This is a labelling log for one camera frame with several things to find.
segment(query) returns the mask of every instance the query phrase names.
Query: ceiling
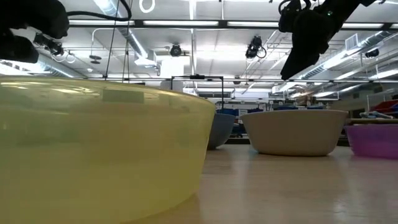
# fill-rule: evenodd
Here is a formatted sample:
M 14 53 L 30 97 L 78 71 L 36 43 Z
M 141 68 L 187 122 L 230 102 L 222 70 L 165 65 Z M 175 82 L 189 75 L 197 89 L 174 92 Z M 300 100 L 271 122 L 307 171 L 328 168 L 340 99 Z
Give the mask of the ceiling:
M 67 11 L 91 11 L 102 13 L 101 9 L 95 4 L 94 0 L 61 0 Z M 138 0 L 132 0 L 133 19 L 190 19 L 190 3 L 187 0 L 156 0 L 156 7 L 150 13 L 142 13 L 138 6 Z M 144 0 L 144 7 L 150 6 L 151 0 Z M 274 0 L 224 0 L 222 4 L 218 0 L 197 0 L 196 18 L 202 20 L 235 19 L 251 21 L 278 21 L 278 5 L 281 1 Z M 398 22 L 398 1 L 391 0 L 385 4 L 374 3 L 369 7 L 360 6 L 348 19 L 349 22 Z M 92 19 L 92 17 L 74 17 L 74 19 Z M 167 58 L 167 47 L 178 43 L 181 48 L 191 54 L 192 35 L 190 29 L 131 29 L 137 40 L 146 49 L 151 49 L 158 55 L 158 59 Z M 15 30 L 17 35 L 23 35 L 33 40 L 35 31 Z M 354 34 L 361 38 L 374 35 L 376 31 L 340 31 L 330 41 L 330 48 L 323 55 L 329 58 L 335 52 L 345 47 L 345 40 Z M 285 55 L 288 55 L 291 45 L 291 34 L 284 34 L 277 30 L 270 29 L 233 29 L 233 30 L 204 30 L 198 29 L 196 33 L 197 47 L 197 69 L 196 73 L 201 75 L 224 76 L 234 78 L 239 75 L 243 78 L 280 78 L 280 70 L 284 65 Z M 253 62 L 246 70 L 250 62 L 244 56 L 248 43 L 254 35 L 260 35 L 263 43 L 266 41 L 267 57 L 265 60 Z M 65 50 L 70 50 L 75 55 L 76 60 L 68 63 L 66 60 L 61 62 L 63 65 L 81 73 L 89 78 L 101 78 L 108 71 L 108 77 L 136 77 L 136 78 L 156 78 L 158 73 L 153 68 L 137 66 L 134 51 L 129 50 L 130 55 L 126 57 L 126 39 L 116 30 L 95 28 L 71 28 L 68 37 L 61 40 Z M 398 49 L 398 39 L 393 38 L 385 46 L 381 47 L 380 57 Z M 43 55 L 50 57 L 50 54 L 39 49 Z M 101 63 L 95 65 L 90 63 L 92 59 L 89 55 L 102 57 Z M 190 57 L 183 57 L 185 64 L 184 73 L 191 74 Z M 353 70 L 361 66 L 360 57 L 352 59 L 338 65 L 332 70 L 341 73 Z M 317 79 L 328 78 L 317 76 Z

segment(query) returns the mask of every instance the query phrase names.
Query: plastic bowl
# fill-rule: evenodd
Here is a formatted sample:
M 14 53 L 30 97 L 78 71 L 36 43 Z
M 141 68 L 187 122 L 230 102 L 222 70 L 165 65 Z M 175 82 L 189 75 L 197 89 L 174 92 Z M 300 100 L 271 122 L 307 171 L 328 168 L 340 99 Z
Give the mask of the plastic bowl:
M 347 126 L 346 131 L 355 155 L 398 159 L 398 124 Z
M 198 188 L 209 101 L 140 85 L 0 78 L 0 223 L 122 223 Z
M 211 127 L 208 149 L 216 149 L 229 139 L 234 128 L 235 116 L 215 114 Z
M 253 147 L 278 156 L 326 156 L 337 145 L 347 112 L 291 110 L 251 113 L 242 120 Z

